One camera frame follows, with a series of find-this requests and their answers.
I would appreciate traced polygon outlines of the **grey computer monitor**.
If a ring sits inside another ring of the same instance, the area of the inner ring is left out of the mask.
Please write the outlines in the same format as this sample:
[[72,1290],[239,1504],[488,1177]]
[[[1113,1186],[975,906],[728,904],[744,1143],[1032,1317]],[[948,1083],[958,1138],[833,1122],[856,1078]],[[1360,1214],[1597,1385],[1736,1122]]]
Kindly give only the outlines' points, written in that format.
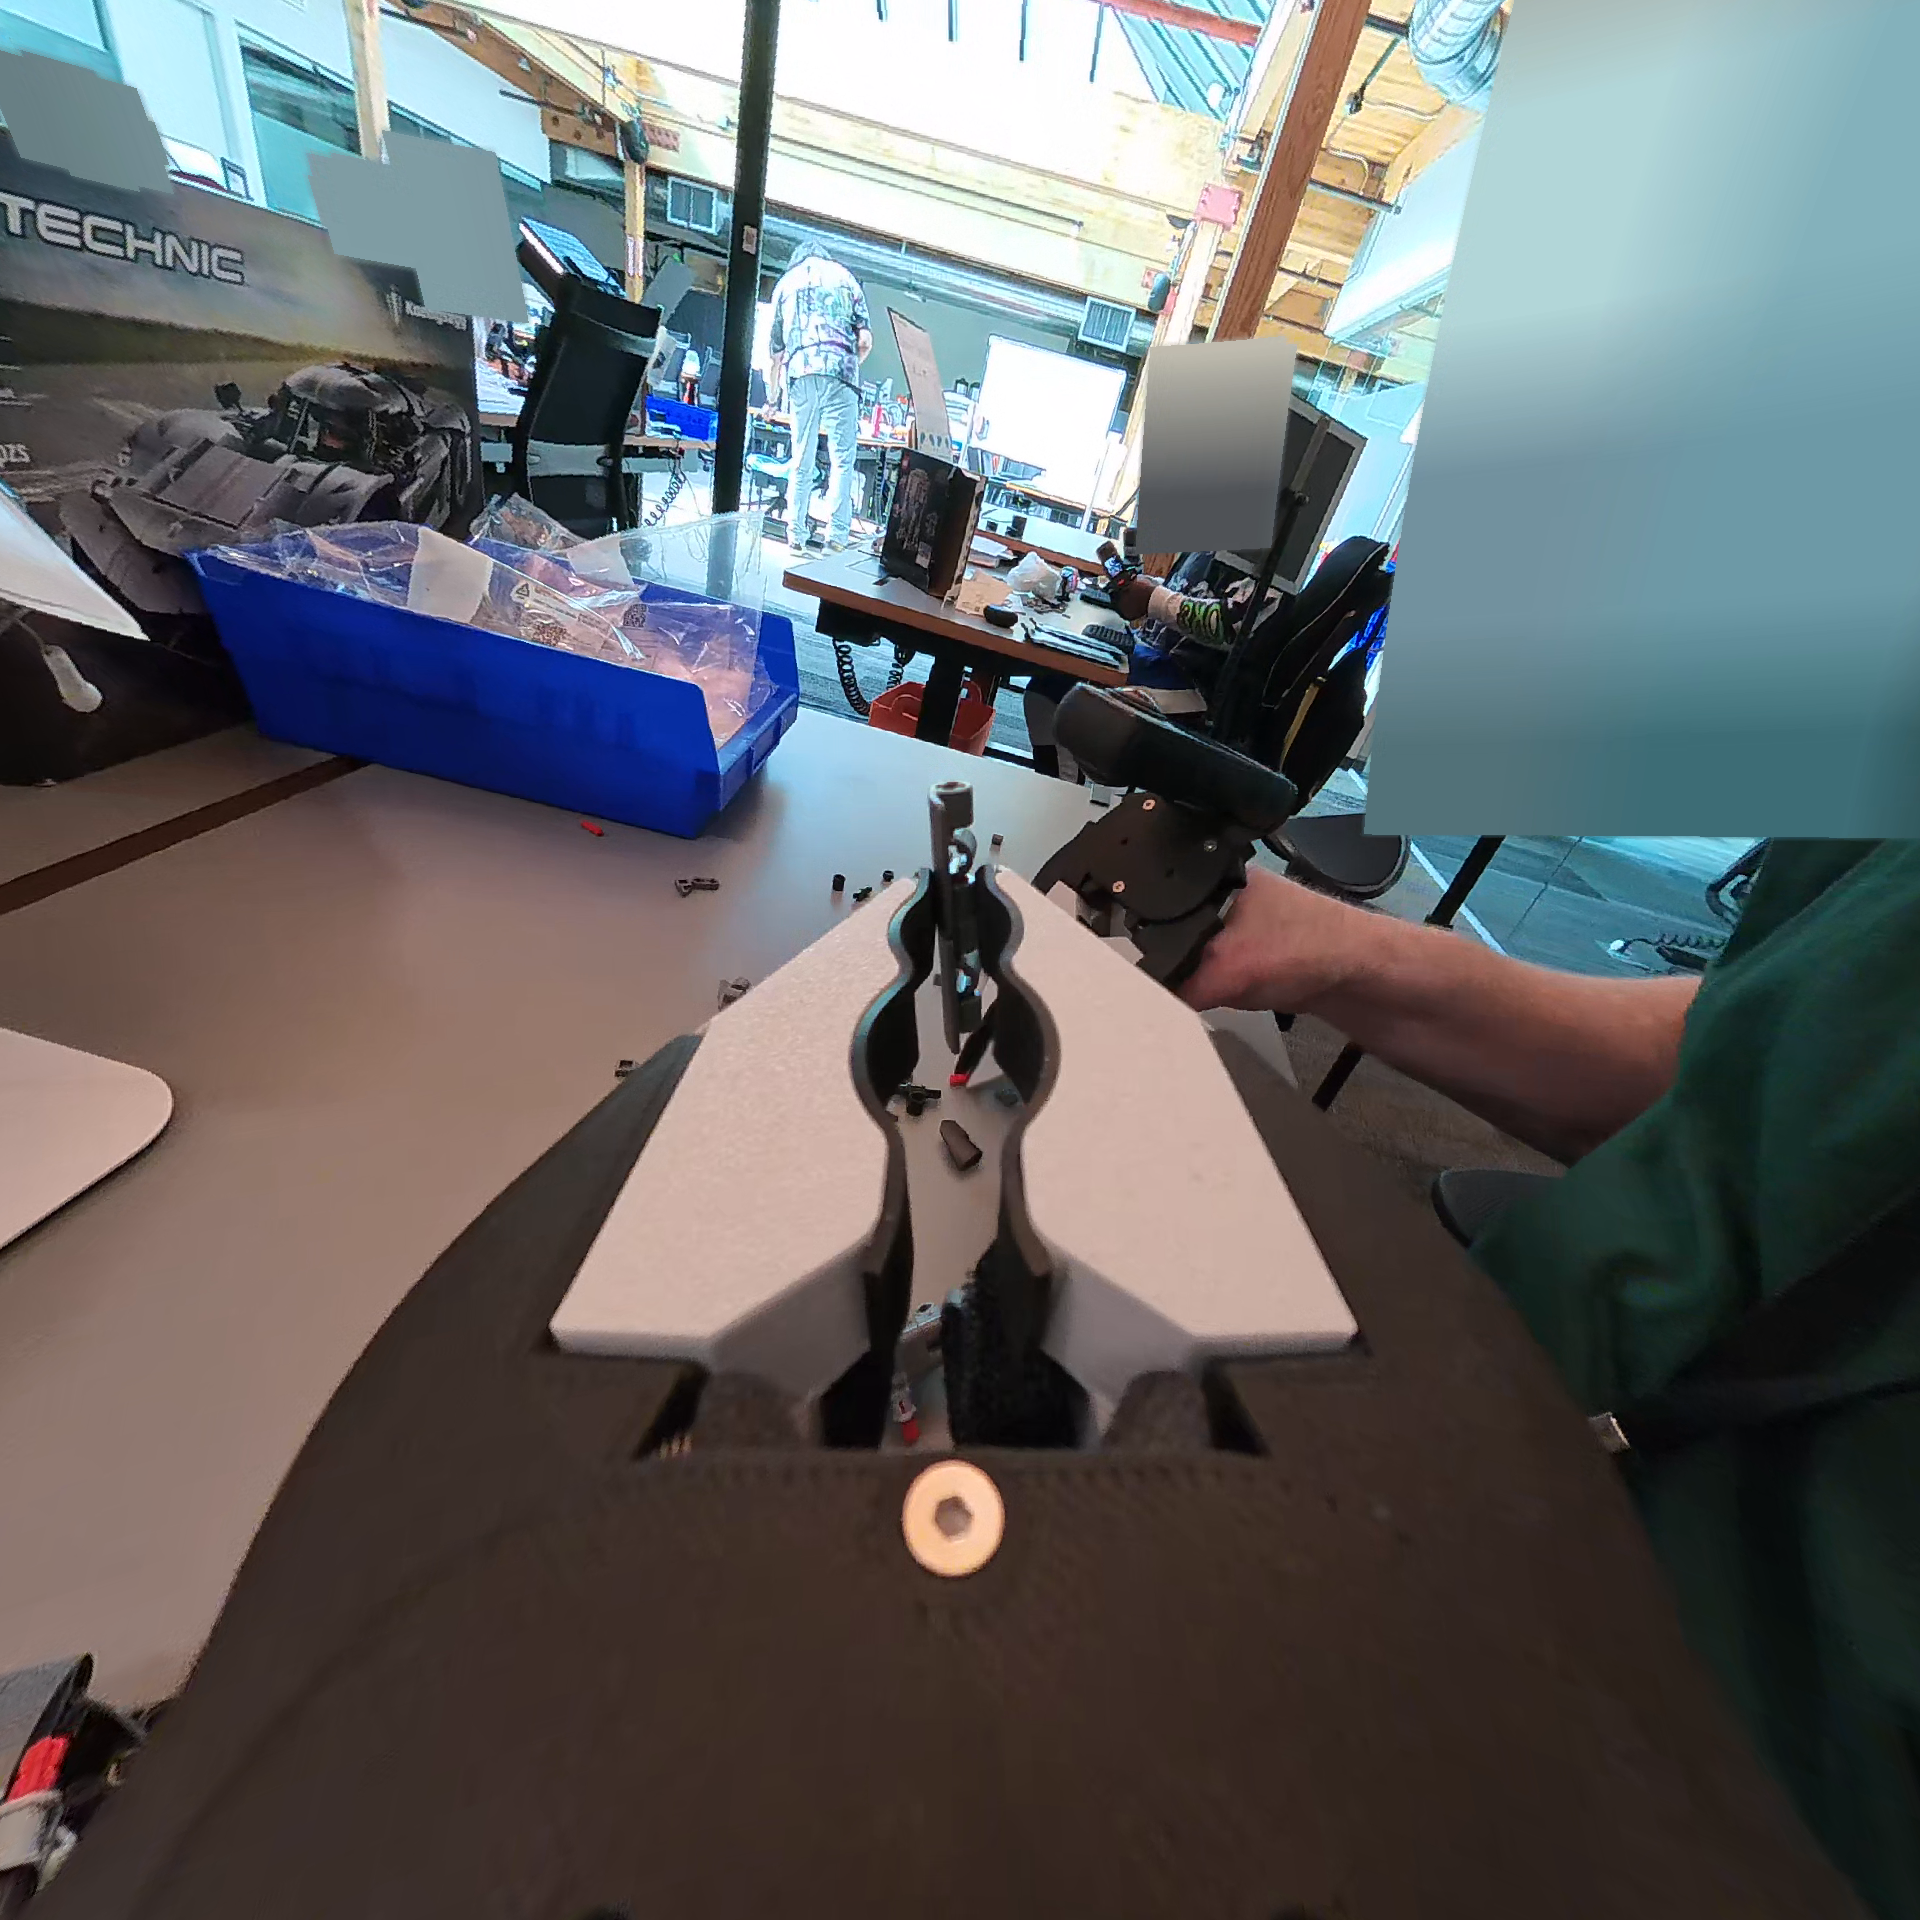
[[1274,578],[1286,593],[1295,593],[1310,582],[1361,448],[1361,434],[1310,400],[1289,398],[1282,486],[1301,491],[1303,503],[1286,527],[1274,568]]

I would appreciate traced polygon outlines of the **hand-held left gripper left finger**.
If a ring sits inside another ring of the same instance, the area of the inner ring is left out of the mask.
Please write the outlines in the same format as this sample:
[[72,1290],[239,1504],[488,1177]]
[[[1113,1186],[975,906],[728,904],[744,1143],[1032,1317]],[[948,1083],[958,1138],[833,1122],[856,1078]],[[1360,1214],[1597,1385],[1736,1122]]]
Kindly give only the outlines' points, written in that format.
[[694,1039],[548,1321],[567,1357],[746,1376],[878,1442],[908,1310],[921,881],[902,875]]

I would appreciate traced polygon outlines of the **lego instruction booklet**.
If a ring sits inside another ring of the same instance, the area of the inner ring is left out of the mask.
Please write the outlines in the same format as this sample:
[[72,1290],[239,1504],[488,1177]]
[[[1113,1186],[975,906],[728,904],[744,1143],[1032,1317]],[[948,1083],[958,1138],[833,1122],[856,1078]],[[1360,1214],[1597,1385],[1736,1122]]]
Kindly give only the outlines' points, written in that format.
[[1,487],[1,597],[29,613],[100,633],[143,641],[136,619],[26,514]]

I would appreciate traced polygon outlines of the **person's right hand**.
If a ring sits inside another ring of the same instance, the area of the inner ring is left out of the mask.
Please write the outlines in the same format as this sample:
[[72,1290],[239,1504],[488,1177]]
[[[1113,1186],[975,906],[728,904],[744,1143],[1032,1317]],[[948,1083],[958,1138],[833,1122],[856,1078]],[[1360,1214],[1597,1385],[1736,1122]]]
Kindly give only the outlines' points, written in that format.
[[1176,995],[1197,1013],[1316,1016],[1361,974],[1374,917],[1252,870]]

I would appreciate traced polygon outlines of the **dark lego set box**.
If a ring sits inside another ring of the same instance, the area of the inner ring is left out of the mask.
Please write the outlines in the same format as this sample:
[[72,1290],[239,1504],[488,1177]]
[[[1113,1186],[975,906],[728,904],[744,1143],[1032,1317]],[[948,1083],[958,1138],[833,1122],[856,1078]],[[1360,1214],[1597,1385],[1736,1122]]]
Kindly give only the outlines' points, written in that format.
[[1,781],[58,785],[249,718],[186,555],[481,505],[469,318],[322,226],[175,181],[1,161],[5,487],[135,623],[5,609]]

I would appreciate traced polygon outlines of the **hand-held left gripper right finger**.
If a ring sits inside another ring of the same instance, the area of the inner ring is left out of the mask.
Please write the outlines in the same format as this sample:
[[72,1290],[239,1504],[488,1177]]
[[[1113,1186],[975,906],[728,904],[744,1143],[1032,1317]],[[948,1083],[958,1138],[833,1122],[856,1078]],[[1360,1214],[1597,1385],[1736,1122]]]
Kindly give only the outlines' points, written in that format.
[[975,1440],[1072,1442],[1148,1376],[1343,1354],[1357,1320],[1202,1018],[1032,882],[975,888],[1015,1088]]

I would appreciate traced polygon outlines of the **black stand leg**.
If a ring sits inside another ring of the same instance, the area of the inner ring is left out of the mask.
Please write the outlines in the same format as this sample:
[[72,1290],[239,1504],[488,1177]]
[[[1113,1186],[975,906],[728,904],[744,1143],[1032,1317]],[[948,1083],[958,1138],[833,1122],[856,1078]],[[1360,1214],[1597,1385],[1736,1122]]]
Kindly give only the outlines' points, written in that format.
[[1390,922],[1357,936],[1360,971],[1335,989],[1328,1010],[1342,1032],[1342,1049],[1312,1093],[1316,1112],[1335,1106],[1366,1054],[1394,1065],[1407,1042],[1414,1065],[1441,1062],[1437,1053],[1421,1053],[1437,1034],[1434,1023],[1466,1007],[1466,998],[1492,981],[1490,955],[1470,952],[1472,945],[1455,938],[1455,922],[1502,849],[1500,835],[1474,840],[1424,922]]

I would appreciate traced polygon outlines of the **white metal book stand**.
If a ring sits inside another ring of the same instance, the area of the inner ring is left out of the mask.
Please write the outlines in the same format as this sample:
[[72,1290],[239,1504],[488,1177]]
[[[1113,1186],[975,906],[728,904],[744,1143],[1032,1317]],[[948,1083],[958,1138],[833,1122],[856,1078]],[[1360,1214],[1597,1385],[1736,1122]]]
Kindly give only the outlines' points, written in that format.
[[[170,722],[122,718],[108,690],[29,619],[5,623],[5,803],[72,785],[168,743]],[[166,1128],[156,1075],[1,1034],[1,1243],[12,1247],[136,1158]]]

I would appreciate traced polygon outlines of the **black office chair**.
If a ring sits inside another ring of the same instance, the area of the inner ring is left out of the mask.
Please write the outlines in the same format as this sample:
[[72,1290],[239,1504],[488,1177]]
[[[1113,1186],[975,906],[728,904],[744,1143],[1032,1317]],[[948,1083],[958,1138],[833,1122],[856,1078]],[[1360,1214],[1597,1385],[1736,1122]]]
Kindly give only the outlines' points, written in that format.
[[486,496],[516,495],[594,541],[634,527],[624,475],[628,426],[656,359],[660,317],[562,229],[520,223],[520,275],[548,302],[506,439],[484,439]]

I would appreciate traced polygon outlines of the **black metal pole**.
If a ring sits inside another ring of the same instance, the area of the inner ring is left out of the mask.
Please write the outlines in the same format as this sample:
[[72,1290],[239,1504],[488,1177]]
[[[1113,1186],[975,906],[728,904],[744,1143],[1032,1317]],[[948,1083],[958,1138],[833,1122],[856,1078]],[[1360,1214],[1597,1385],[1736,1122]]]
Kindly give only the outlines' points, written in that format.
[[746,462],[752,344],[760,278],[762,197],[776,96],[778,14],[778,3],[746,3],[742,8],[724,341],[711,457],[711,514],[716,517],[738,512]]

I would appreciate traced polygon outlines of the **small dark printed box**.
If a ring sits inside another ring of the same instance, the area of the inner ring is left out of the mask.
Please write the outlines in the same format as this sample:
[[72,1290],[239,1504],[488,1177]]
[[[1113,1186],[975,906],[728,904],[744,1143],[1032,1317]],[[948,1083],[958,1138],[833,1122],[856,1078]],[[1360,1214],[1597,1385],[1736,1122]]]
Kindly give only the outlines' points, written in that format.
[[880,578],[952,602],[968,568],[983,498],[977,474],[908,448],[880,538]]

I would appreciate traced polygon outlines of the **pile of clear plastic bags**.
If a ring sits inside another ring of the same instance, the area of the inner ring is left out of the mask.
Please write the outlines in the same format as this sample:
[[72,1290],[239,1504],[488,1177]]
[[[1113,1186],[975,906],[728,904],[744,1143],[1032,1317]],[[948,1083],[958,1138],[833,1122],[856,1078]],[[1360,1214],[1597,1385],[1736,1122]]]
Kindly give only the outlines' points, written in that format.
[[192,563],[689,685],[719,749],[776,698],[756,512],[581,538],[529,498],[503,496],[463,543],[407,519],[276,519]]

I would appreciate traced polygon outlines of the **standing easel sign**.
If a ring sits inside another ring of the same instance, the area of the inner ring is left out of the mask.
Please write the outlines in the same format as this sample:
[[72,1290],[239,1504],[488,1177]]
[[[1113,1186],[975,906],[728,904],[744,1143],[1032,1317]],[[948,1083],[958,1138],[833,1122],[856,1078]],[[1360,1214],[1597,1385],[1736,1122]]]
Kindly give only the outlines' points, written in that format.
[[893,333],[913,417],[913,447],[930,457],[952,465],[958,459],[958,447],[952,442],[952,422],[948,417],[946,390],[933,339],[921,323],[892,306],[887,321]]

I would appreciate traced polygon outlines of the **wooden pillar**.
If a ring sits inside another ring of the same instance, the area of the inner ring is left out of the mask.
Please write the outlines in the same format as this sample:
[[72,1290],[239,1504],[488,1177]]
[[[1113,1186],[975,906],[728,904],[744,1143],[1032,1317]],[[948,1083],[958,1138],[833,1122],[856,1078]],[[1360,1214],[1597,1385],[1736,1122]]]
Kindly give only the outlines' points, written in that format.
[[1247,341],[1260,333],[1366,17],[1366,3],[1314,3],[1292,9],[1282,35],[1289,63],[1280,120],[1265,141],[1238,248],[1218,294],[1210,341]]

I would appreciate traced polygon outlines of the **blue plastic bin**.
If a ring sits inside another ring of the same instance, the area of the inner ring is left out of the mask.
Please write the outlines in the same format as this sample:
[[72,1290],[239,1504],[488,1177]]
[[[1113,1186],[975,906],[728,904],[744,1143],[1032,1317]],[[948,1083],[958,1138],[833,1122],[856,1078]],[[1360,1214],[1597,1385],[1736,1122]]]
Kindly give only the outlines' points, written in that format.
[[257,730],[301,749],[698,838],[800,711],[793,619],[770,606],[775,699],[724,749],[702,693],[490,631],[201,568]]

